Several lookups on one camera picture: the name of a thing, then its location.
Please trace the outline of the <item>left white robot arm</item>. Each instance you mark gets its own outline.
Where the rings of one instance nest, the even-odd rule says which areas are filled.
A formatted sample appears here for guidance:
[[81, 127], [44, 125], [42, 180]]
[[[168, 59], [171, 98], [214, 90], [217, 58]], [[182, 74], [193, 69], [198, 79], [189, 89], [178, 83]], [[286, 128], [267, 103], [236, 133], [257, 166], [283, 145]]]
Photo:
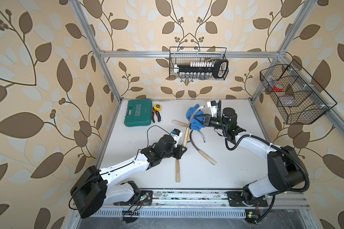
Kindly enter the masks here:
[[82, 219], [92, 216], [104, 204], [135, 204], [141, 191], [135, 182], [126, 179], [159, 165], [165, 158], [181, 159], [186, 151], [187, 147], [179, 145], [172, 136], [164, 135], [129, 160], [102, 169], [90, 166], [71, 188], [71, 201]]

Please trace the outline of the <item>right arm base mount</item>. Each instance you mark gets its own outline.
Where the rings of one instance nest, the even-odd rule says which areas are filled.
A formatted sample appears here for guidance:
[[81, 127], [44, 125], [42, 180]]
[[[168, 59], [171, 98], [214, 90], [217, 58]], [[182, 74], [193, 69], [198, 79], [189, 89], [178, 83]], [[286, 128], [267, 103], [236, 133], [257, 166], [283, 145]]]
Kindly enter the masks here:
[[228, 191], [227, 198], [230, 207], [267, 207], [265, 196], [254, 197], [249, 191]]

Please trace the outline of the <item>blue grey microfiber rag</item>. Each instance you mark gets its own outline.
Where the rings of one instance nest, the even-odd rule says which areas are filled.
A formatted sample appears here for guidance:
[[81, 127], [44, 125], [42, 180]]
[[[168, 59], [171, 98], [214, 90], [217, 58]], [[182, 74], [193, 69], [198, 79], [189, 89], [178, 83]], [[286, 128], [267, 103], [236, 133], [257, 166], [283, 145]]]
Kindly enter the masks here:
[[198, 131], [202, 128], [205, 128], [205, 126], [203, 125], [204, 113], [199, 109], [199, 107], [199, 104], [196, 104], [195, 106], [190, 107], [186, 112], [186, 118], [188, 119], [188, 121], [191, 121], [191, 130]]

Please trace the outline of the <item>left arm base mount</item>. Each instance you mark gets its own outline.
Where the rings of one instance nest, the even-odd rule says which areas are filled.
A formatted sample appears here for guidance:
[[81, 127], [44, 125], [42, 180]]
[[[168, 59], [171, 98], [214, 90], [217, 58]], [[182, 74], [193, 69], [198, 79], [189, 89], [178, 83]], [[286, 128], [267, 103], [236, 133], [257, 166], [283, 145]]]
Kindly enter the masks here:
[[122, 186], [128, 184], [130, 190], [133, 191], [133, 195], [128, 201], [118, 201], [114, 202], [113, 205], [115, 206], [131, 206], [132, 204], [136, 204], [137, 201], [142, 202], [145, 206], [151, 206], [153, 201], [153, 191], [152, 190], [141, 190], [134, 181], [128, 181], [125, 183], [121, 183]]

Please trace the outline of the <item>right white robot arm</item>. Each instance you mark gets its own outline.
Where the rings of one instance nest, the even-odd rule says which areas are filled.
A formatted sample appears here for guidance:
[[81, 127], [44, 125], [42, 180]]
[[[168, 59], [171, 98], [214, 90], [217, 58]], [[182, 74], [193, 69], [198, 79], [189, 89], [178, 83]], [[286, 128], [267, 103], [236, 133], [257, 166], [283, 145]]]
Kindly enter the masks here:
[[205, 127], [222, 131], [227, 150], [245, 148], [267, 162], [266, 177], [247, 184], [242, 189], [242, 201], [246, 205], [265, 195], [277, 195], [286, 191], [305, 192], [310, 187], [309, 175], [301, 164], [294, 148], [279, 147], [248, 133], [237, 124], [237, 114], [232, 108], [218, 110], [216, 116], [197, 115], [195, 119]]

